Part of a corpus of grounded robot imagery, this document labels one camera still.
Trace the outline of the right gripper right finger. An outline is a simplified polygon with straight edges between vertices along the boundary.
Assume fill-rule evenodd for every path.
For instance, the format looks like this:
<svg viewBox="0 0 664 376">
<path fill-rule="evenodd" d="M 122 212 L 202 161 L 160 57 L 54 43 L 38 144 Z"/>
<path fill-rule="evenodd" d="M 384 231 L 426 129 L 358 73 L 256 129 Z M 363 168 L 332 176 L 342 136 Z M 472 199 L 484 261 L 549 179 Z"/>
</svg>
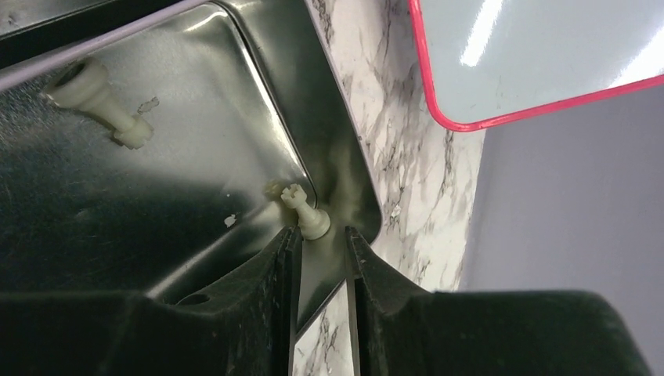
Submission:
<svg viewBox="0 0 664 376">
<path fill-rule="evenodd" d="M 428 291 L 378 256 L 353 226 L 345 228 L 346 284 L 355 375 L 418 375 L 426 370 L 412 298 Z"/>
</svg>

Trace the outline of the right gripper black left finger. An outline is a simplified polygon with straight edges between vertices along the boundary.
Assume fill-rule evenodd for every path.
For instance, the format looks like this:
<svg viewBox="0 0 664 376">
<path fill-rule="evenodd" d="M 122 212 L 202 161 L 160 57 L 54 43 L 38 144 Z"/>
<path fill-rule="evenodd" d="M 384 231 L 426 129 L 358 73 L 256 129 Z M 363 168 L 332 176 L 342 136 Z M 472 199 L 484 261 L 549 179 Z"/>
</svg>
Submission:
<svg viewBox="0 0 664 376">
<path fill-rule="evenodd" d="M 186 375 L 290 375 L 303 237 L 287 226 L 245 263 L 177 302 L 201 329 Z"/>
</svg>

